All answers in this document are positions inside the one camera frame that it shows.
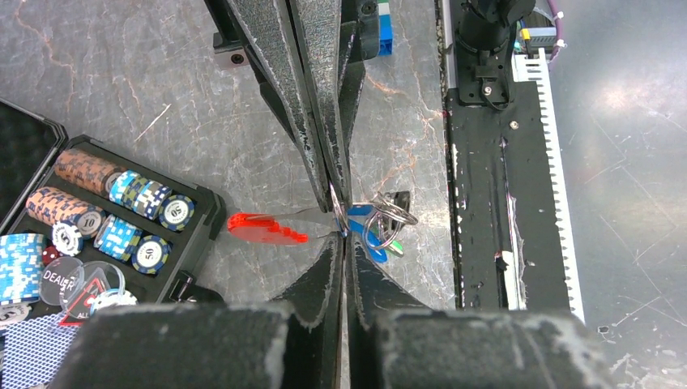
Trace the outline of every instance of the white gear rack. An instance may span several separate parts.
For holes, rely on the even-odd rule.
[[[558,219],[556,224],[558,226],[558,233],[561,237],[563,263],[565,266],[565,283],[568,285],[570,311],[585,323],[584,309],[582,308],[582,294],[580,293],[579,286],[578,263],[575,257],[573,229],[570,224],[568,195],[565,191],[565,179],[563,177],[561,145],[558,142],[556,114],[553,112],[553,94],[551,93],[551,81],[548,77],[546,53],[544,49],[539,49],[539,56],[533,59],[527,58],[527,55],[514,55],[512,64],[514,80],[516,82],[534,81],[539,91],[541,122],[544,125],[548,167],[551,173],[553,199],[556,203],[556,218]]]

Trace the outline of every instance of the black bracket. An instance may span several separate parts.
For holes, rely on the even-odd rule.
[[[174,302],[224,302],[214,290],[195,284],[195,278],[187,271],[180,271],[174,280],[169,300]]]
[[[495,49],[476,49],[468,37],[459,33],[461,27],[475,29],[468,26],[472,22],[470,16],[465,17],[472,11],[459,6],[452,7],[451,11],[456,22],[454,55],[460,58],[455,65],[459,104],[499,107],[510,103],[514,99],[514,88],[510,71],[513,49],[509,42],[514,40],[514,36],[509,36]]]

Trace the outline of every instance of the blue block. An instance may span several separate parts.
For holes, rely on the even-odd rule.
[[[394,31],[391,29],[391,15],[379,16],[379,55],[391,55],[394,48]]]

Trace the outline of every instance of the chipped paint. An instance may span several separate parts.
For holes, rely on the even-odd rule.
[[[458,180],[458,148],[455,146],[455,143],[451,144],[451,151],[453,152],[453,159],[451,162],[453,162],[453,179]]]
[[[518,223],[515,219],[517,215],[515,213],[516,198],[511,196],[509,193],[506,195],[506,201],[508,203],[508,225],[510,231],[510,245],[514,248],[514,250],[513,252],[511,252],[512,258],[510,263],[506,260],[505,256],[503,259],[509,265],[512,264],[516,283],[516,285],[514,285],[514,295],[516,296],[516,300],[513,302],[513,304],[511,304],[511,293],[508,293],[508,308],[510,310],[525,310],[527,308],[527,286],[523,281],[525,267],[527,266],[527,262],[525,261],[525,256],[523,254],[523,246],[525,246],[525,241],[520,237]]]

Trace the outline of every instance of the screw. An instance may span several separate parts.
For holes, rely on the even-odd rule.
[[[243,63],[243,61],[244,61],[243,56],[240,55],[240,54],[234,54],[234,55],[231,57],[231,60],[232,60],[232,62],[233,62],[234,65],[241,65],[241,64]]]
[[[377,10],[377,2],[366,2],[363,4],[363,15],[372,15]]]

